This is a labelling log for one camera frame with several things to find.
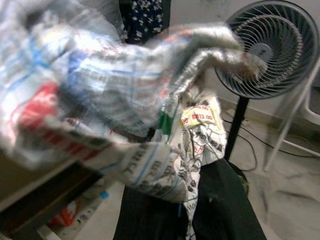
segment black fan pole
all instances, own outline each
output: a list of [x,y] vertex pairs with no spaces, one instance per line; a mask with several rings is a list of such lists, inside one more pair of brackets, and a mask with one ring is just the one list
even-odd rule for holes
[[232,126],[229,132],[228,141],[225,147],[224,159],[229,161],[230,155],[234,148],[238,132],[242,121],[245,119],[245,112],[249,103],[249,98],[241,96],[236,106],[235,114],[232,121]]

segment black fabric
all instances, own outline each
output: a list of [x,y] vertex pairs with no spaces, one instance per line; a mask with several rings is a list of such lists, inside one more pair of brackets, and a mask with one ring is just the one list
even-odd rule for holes
[[[193,218],[197,240],[266,240],[239,177],[224,160],[201,168]],[[179,205],[125,188],[113,240],[184,239],[187,214]]]
[[120,12],[129,44],[145,43],[164,29],[162,0],[132,0],[121,4]]
[[239,177],[221,159],[201,168],[193,218],[197,240],[267,240]]
[[240,168],[238,168],[232,162],[228,161],[227,163],[230,165],[230,167],[235,172],[235,174],[238,176],[238,178],[240,178],[240,182],[242,184],[242,187],[244,188],[245,194],[248,196],[248,194],[249,194],[249,183],[248,183],[248,180],[246,178],[246,175],[244,175],[244,173],[240,170]]

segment dark blue patterned cloth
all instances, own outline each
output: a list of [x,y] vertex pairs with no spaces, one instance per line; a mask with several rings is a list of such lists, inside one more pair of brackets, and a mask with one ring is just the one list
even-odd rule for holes
[[163,0],[133,0],[120,9],[128,43],[143,43],[163,30]]

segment tiled floor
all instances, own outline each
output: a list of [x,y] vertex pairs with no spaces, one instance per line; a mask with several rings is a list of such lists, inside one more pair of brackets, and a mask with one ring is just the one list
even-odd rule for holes
[[[245,128],[272,145],[278,136],[275,129],[269,129],[258,122],[249,121],[249,125]],[[245,174],[250,185],[249,200],[267,239],[319,239],[320,160],[279,152],[272,169],[266,173],[262,167],[271,149],[243,130],[239,134],[252,143],[257,155],[257,170],[245,172]],[[283,146],[282,149],[295,154],[308,155],[290,146]],[[252,150],[241,138],[237,139],[230,159],[244,170],[254,166]],[[123,184],[119,182],[109,188],[110,198],[102,201],[75,240],[113,239],[123,189]]]

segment printed plastic wrapper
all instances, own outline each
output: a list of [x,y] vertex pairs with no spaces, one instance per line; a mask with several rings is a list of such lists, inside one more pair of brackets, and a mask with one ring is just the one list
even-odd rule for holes
[[[219,67],[256,78],[265,63],[243,53],[223,23],[123,44],[92,8],[103,1],[88,2],[0,0],[0,146],[29,169],[74,158],[183,203],[192,239],[200,167],[223,158],[226,146],[217,98],[201,73]],[[150,128],[153,141],[128,141]]]
[[77,212],[79,210],[79,201],[72,201],[66,207],[64,207],[56,216],[54,216],[50,222],[49,226],[59,225],[59,226],[70,226],[74,223]]

